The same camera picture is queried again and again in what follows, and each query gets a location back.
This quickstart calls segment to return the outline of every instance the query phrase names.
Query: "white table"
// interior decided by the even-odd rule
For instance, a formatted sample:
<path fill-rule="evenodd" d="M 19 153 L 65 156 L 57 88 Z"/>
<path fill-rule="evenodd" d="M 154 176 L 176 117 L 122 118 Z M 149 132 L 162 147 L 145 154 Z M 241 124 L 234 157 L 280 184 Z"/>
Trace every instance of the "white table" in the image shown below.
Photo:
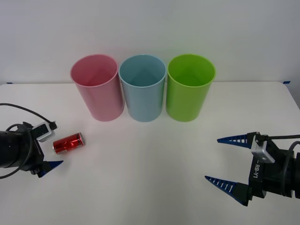
<path fill-rule="evenodd" d="M 278 82 L 215 82 L 200 116 L 140 123 L 124 113 L 94 120 L 73 84 L 0 86 L 0 102 L 32 109 L 59 128 L 41 143 L 45 160 L 64 162 L 43 178 L 20 171 L 0 180 L 2 225 L 282 225 L 299 224 L 300 200 L 268 193 L 245 207 L 205 178 L 248 183 L 252 154 L 218 144 L 226 136 L 259 131 L 300 133 L 300 111 Z M 30 113 L 0 108 L 1 130 Z M 52 142 L 82 132 L 87 145 L 55 155 Z M 276 143 L 288 149 L 294 140 Z M 0 169 L 1 175 L 10 169 Z"/>

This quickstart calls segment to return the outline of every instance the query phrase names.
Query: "can lid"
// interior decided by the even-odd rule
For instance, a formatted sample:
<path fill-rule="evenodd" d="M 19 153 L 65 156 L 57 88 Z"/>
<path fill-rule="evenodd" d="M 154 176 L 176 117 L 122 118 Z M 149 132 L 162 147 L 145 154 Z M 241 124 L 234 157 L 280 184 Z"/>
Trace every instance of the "can lid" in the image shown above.
<path fill-rule="evenodd" d="M 82 144 L 85 145 L 85 139 L 84 139 L 84 137 L 83 137 L 83 135 L 82 135 L 81 132 L 79 132 L 79 137 L 80 137 L 80 139 L 82 141 Z"/>
<path fill-rule="evenodd" d="M 58 155 L 57 152 L 55 151 L 54 145 L 52 146 L 52 149 L 55 152 L 55 154 Z"/>

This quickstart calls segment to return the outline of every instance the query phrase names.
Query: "red can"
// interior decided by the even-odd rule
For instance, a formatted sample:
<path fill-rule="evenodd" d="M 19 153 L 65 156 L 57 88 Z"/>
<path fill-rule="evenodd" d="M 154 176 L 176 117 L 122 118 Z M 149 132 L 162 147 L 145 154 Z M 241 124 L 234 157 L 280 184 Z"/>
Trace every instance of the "red can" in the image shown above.
<path fill-rule="evenodd" d="M 82 133 L 77 133 L 53 142 L 53 150 L 59 155 L 84 145 L 85 141 Z"/>

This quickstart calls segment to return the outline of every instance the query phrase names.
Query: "pink cup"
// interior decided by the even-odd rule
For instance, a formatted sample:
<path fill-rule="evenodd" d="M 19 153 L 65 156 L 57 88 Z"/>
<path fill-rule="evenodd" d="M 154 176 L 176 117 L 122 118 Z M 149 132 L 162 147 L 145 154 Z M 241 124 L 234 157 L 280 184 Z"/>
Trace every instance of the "pink cup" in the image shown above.
<path fill-rule="evenodd" d="M 111 121 L 124 110 L 118 76 L 118 64 L 108 55 L 89 55 L 71 68 L 77 86 L 91 115 L 99 121 Z"/>

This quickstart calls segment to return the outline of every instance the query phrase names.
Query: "green cup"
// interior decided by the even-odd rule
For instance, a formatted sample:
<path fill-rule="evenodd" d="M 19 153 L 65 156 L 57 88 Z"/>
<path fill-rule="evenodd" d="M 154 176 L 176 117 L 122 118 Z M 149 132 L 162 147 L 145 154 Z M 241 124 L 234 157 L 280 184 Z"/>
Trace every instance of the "green cup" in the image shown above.
<path fill-rule="evenodd" d="M 184 54 L 172 59 L 168 65 L 168 114 L 182 122 L 196 119 L 215 75 L 214 65 L 200 55 Z"/>

